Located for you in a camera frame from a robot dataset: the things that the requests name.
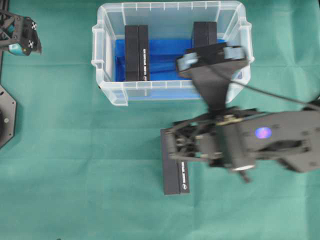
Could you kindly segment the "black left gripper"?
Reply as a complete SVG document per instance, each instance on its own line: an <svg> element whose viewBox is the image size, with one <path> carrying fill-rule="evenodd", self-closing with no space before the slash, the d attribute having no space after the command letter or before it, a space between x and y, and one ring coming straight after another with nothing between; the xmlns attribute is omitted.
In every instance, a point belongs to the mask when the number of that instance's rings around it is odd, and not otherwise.
<svg viewBox="0 0 320 240"><path fill-rule="evenodd" d="M37 23L30 17L17 15L8 27L10 44L8 51L16 56L42 53L42 45L37 33Z"/></svg>

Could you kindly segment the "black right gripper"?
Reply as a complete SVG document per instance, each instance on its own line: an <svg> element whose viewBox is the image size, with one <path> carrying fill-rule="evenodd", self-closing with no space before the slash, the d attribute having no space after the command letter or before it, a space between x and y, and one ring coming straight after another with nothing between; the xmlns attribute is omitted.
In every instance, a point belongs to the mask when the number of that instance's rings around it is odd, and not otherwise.
<svg viewBox="0 0 320 240"><path fill-rule="evenodd" d="M230 107L210 110L191 119L176 121L168 129L168 159L176 162L207 162L212 168L244 173L255 167L255 160L227 148L227 138L218 132L223 124L235 124L255 115L255 109Z"/></svg>

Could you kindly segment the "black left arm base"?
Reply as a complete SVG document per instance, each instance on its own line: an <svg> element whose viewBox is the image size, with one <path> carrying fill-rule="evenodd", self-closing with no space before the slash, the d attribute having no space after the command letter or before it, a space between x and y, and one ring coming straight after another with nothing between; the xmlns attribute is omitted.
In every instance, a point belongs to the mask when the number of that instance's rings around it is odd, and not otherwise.
<svg viewBox="0 0 320 240"><path fill-rule="evenodd" d="M2 148L15 135L16 100L0 86L0 147Z"/></svg>

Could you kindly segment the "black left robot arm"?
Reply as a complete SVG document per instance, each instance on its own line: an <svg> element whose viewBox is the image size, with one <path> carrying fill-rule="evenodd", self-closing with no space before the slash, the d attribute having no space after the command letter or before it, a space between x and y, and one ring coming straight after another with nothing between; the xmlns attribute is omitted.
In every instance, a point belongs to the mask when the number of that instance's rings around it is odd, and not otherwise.
<svg viewBox="0 0 320 240"><path fill-rule="evenodd" d="M16 56L42 53L37 23L28 16L8 11L9 1L0 2L0 50Z"/></svg>

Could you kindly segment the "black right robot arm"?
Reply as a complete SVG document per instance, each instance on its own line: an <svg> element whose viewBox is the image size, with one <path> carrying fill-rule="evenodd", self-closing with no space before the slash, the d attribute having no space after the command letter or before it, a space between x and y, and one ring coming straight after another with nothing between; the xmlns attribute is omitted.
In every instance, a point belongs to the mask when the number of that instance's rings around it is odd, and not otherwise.
<svg viewBox="0 0 320 240"><path fill-rule="evenodd" d="M263 112L256 108L211 110L164 132L168 158L206 162L245 175L258 160L274 160L305 173L320 166L320 112Z"/></svg>

